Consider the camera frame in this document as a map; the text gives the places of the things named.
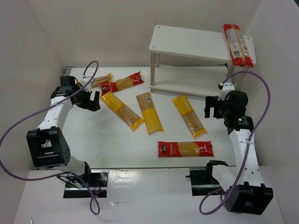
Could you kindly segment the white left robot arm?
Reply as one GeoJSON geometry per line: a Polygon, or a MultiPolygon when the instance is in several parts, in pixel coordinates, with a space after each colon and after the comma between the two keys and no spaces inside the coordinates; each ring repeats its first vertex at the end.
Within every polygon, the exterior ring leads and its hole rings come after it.
{"type": "Polygon", "coordinates": [[[27,132],[26,139],[33,164],[36,168],[57,169],[75,173],[85,182],[92,180],[92,172],[87,162],[71,155],[70,147],[63,135],[63,127],[73,106],[95,112],[100,109],[100,92],[91,99],[95,78],[83,77],[79,83],[73,76],[60,78],[51,97],[51,109],[35,130],[27,132]]]}

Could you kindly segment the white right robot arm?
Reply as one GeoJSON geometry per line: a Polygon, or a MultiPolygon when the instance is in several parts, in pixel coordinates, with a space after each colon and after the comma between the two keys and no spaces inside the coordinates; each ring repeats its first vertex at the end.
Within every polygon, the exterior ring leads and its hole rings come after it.
{"type": "Polygon", "coordinates": [[[228,212],[261,215],[271,200],[273,190],[265,185],[259,171],[254,143],[254,124],[246,116],[247,94],[230,91],[222,96],[207,96],[205,118],[223,119],[232,142],[237,175],[233,175],[224,161],[210,160],[206,165],[206,177],[219,185],[221,206],[228,212]]]}

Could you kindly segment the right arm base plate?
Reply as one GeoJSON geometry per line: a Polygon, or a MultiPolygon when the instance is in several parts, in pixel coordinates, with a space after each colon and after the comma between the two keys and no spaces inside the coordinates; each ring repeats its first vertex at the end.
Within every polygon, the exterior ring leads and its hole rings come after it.
{"type": "Polygon", "coordinates": [[[220,188],[216,180],[206,177],[206,170],[204,168],[191,168],[189,174],[186,176],[191,182],[192,196],[206,196],[220,188]]]}

